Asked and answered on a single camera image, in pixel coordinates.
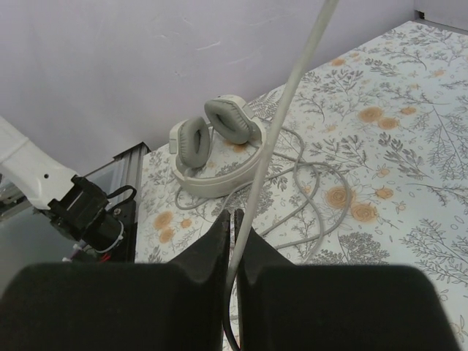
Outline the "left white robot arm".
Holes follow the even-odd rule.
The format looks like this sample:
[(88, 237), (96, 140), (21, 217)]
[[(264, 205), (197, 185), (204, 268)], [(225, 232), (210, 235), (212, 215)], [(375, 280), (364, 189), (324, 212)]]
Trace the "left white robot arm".
[(133, 186), (104, 192), (47, 155), (6, 119), (1, 120), (1, 174), (60, 234), (75, 242), (68, 262), (134, 261)]

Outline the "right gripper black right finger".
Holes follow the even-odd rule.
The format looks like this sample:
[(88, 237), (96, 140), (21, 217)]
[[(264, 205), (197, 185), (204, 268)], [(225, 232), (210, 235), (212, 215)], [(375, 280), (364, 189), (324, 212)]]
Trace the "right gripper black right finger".
[(250, 232), (242, 350), (457, 350), (434, 285), (405, 265), (296, 265)]

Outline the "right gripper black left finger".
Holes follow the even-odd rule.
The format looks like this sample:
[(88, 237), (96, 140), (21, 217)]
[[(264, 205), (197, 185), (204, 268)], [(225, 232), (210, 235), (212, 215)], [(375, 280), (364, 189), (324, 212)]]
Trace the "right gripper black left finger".
[(220, 350), (229, 214), (167, 263), (54, 263), (1, 297), (3, 350)]

